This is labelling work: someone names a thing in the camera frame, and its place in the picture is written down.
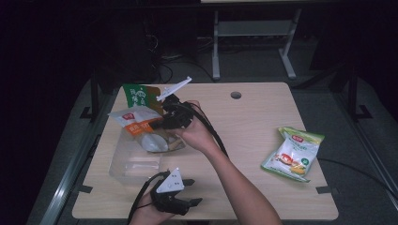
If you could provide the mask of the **black metal stand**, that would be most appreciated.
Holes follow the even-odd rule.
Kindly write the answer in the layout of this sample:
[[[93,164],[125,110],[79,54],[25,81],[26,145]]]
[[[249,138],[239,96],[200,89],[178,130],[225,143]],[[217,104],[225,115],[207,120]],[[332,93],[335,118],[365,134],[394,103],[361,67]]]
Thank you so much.
[[[358,69],[355,63],[350,64],[350,74],[348,79],[347,111],[354,122],[360,119],[372,118],[365,105],[357,104],[358,93]]]
[[[90,122],[94,122],[99,115],[100,111],[100,97],[99,97],[99,82],[97,78],[97,72],[95,69],[92,70],[90,76],[90,106],[84,107],[80,117],[82,119],[89,119]]]

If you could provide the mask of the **green and white food packet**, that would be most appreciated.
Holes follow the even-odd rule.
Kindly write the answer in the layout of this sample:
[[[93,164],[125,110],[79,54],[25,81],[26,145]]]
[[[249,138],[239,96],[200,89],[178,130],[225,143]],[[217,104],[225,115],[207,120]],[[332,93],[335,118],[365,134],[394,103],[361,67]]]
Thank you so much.
[[[281,146],[261,164],[267,172],[276,173],[299,182],[309,183],[306,178],[325,136],[292,127],[279,127],[283,137]]]

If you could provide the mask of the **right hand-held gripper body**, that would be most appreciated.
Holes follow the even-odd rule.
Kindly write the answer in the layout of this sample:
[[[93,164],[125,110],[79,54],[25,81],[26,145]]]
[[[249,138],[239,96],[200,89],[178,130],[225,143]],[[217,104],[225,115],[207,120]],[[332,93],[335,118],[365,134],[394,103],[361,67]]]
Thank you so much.
[[[191,106],[188,103],[182,103],[180,99],[175,95],[175,92],[181,89],[183,86],[191,81],[191,77],[187,77],[182,82],[178,82],[172,86],[165,87],[156,100],[163,104],[171,104],[172,110],[165,112],[165,115],[161,120],[165,120],[169,123],[168,128],[165,129],[176,129],[176,128],[187,128],[193,118],[191,112]]]

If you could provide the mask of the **white metal desk frame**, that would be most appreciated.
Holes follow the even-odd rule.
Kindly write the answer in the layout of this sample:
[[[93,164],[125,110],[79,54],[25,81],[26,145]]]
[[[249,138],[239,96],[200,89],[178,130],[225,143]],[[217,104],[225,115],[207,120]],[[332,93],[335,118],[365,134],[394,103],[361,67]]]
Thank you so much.
[[[297,75],[288,57],[291,44],[296,34],[299,17],[302,9],[299,8],[290,20],[267,21],[221,21],[219,12],[214,12],[213,23],[213,51],[212,51],[212,79],[219,80],[219,38],[229,37],[286,37],[286,42],[279,49],[279,56],[283,62],[286,75],[290,80],[295,80]]]

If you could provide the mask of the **aluminium rail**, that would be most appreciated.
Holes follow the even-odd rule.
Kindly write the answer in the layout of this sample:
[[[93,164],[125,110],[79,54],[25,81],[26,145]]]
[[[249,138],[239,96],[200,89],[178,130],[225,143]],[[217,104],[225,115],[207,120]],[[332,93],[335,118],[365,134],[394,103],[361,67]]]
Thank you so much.
[[[79,143],[39,225],[56,225],[79,174],[86,162],[93,156],[100,137],[100,134],[88,135]]]
[[[365,105],[354,107],[354,111],[350,111],[348,102],[344,100],[342,94],[333,94],[333,98],[343,112],[345,119],[349,126],[355,132],[363,149],[371,161],[371,165],[375,171],[376,179],[381,186],[386,190],[387,195],[392,202],[395,209],[398,211],[398,184],[393,180],[391,173],[388,171],[386,165],[382,162],[380,155],[376,152],[375,146],[371,139],[366,135],[364,128],[361,126],[361,120],[373,119]]]

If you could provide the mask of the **clear plastic container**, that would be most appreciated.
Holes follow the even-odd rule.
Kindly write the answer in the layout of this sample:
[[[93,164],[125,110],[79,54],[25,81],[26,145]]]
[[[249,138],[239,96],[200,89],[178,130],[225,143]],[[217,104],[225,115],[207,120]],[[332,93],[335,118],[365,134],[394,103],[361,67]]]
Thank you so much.
[[[109,174],[125,186],[142,184],[161,171],[161,160],[165,154],[184,147],[185,143],[179,137],[163,129],[133,137],[122,128]]]

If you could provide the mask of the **person's right hand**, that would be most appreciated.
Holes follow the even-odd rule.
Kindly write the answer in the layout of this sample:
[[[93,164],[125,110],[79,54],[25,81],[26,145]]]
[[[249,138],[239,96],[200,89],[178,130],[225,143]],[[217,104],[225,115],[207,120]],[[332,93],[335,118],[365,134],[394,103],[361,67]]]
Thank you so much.
[[[221,152],[213,136],[196,116],[193,117],[188,127],[170,129],[169,133],[179,136],[190,147],[200,151],[206,156]]]

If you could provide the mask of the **white and orange food packet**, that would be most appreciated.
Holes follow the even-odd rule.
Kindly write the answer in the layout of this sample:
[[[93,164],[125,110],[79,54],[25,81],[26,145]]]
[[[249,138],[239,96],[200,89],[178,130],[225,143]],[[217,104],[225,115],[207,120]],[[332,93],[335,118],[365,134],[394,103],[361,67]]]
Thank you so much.
[[[176,135],[166,132],[163,128],[150,127],[149,122],[161,120],[162,117],[146,106],[134,106],[126,110],[110,112],[109,116],[147,152],[164,153],[185,147],[185,143]]]

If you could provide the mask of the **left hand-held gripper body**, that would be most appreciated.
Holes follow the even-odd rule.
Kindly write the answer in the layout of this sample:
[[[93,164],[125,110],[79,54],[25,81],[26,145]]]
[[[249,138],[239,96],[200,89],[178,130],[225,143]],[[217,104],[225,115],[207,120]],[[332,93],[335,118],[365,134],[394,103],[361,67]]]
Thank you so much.
[[[179,168],[167,171],[150,190],[152,204],[160,212],[184,216],[189,212],[191,203],[180,200],[176,195],[185,188]]]

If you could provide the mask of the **person's left hand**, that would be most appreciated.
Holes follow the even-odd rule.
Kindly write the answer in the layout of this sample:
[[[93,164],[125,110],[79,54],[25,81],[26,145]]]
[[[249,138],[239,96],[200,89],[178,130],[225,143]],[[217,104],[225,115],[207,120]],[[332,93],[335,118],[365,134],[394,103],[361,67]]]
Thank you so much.
[[[161,225],[173,216],[174,214],[158,211],[151,200],[141,200],[128,225]]]

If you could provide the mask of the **green and red seasoning packet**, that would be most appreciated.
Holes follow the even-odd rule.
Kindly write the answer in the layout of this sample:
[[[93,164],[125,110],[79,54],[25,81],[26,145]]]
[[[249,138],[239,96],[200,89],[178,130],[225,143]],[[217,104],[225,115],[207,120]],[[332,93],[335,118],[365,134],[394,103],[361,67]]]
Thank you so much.
[[[148,86],[143,84],[125,83],[122,85],[128,107],[146,106],[160,115],[163,115],[161,103],[156,100],[156,97],[161,94],[158,87]]]

